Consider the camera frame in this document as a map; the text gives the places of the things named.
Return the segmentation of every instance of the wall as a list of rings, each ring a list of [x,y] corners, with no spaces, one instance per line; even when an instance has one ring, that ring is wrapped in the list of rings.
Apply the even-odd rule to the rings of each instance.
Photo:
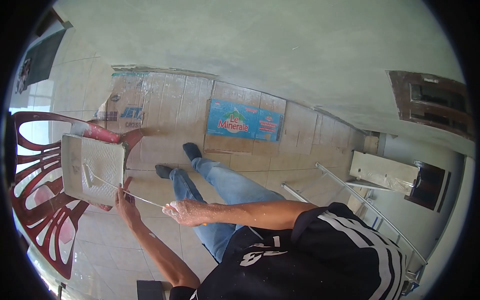
[[[438,203],[435,210],[430,210],[405,200],[401,193],[374,191],[373,204],[406,235],[423,257],[427,258],[440,238],[455,204],[462,180],[464,155],[429,143],[402,137],[393,138],[389,134],[386,135],[383,155],[405,164],[413,164],[416,159],[452,172],[439,213],[436,211]],[[388,226],[382,226],[381,229],[383,234],[395,241],[395,235],[389,236],[391,231]]]
[[[203,72],[319,106],[361,129],[474,153],[474,143],[398,119],[385,70],[463,81],[440,26],[418,0],[59,0],[111,65]]]
[[[425,267],[420,279],[420,286],[412,293],[412,298],[417,295],[426,295],[448,263],[449,257],[453,253],[458,237],[463,229],[465,218],[467,217],[474,176],[475,160],[467,157],[465,159],[465,171],[455,207],[448,220],[445,231],[429,258],[429,264]]]

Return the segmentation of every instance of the white board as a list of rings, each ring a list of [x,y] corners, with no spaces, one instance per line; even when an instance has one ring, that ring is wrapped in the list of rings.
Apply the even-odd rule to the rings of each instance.
[[[388,158],[364,154],[353,154],[350,175],[376,183],[395,192],[410,196],[419,173],[419,167],[403,164]]]

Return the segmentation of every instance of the paint tray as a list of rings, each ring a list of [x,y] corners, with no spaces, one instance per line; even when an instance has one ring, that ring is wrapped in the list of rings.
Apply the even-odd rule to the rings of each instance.
[[[124,182],[125,147],[73,134],[61,139],[61,167],[65,194],[90,203],[114,206],[116,190],[94,177],[113,185]],[[93,186],[87,187],[82,164],[90,167]]]

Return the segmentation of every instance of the printed number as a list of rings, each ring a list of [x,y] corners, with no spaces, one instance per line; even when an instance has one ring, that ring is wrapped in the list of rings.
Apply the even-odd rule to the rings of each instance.
[[[248,246],[248,248],[250,248],[250,247],[271,248],[270,246],[265,246],[262,243],[257,243],[257,244],[253,244],[252,246]]]
[[[259,251],[259,252],[250,252],[243,256],[243,260],[240,262],[240,265],[243,267],[252,265],[256,263],[262,256],[274,256],[287,253],[288,251]]]
[[[280,237],[278,235],[273,237],[273,243],[274,243],[274,247],[280,247]],[[253,244],[252,246],[248,246],[247,248],[251,248],[251,247],[271,248],[271,246],[265,246],[262,243],[256,243],[256,244]]]

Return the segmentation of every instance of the foot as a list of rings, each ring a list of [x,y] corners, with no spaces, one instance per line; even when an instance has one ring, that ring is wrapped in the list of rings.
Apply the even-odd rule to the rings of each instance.
[[[155,170],[156,174],[160,176],[160,178],[170,179],[170,172],[173,169],[162,165],[156,165]]]
[[[197,157],[202,157],[202,152],[200,152],[200,149],[198,149],[198,146],[194,143],[183,144],[183,151],[185,151],[190,161]]]

